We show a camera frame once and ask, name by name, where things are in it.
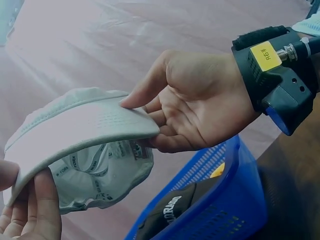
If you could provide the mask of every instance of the dark table surface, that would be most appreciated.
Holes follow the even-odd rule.
[[[251,240],[320,240],[320,98],[288,137],[257,160],[268,223]]]

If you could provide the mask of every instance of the yellow object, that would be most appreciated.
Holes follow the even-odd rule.
[[[221,176],[225,170],[225,163],[222,163],[214,172],[211,174],[210,178],[215,178]]]
[[[282,64],[280,57],[269,41],[250,47],[250,50],[262,72],[269,71]]]

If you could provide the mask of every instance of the cap brim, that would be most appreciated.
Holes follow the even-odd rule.
[[[18,163],[16,183],[3,192],[4,203],[13,204],[23,187],[55,161],[99,144],[146,139],[159,134],[157,124],[141,109],[125,109],[115,97],[64,111],[22,135],[5,153]]]

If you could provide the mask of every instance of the baseball cap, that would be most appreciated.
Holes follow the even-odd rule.
[[[205,195],[218,182],[219,177],[191,183],[183,189],[167,193],[139,225],[135,239],[152,239]]]
[[[97,87],[67,92],[28,115],[5,146],[6,161],[20,167],[16,183],[3,192],[11,206],[24,186],[49,167],[60,213],[110,207],[144,181],[154,165],[139,139],[159,133],[142,108],[125,109],[127,92]]]

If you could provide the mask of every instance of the yellow label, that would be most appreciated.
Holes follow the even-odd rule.
[[[269,41],[262,42],[250,48],[262,72],[269,71],[282,64],[280,57]]]

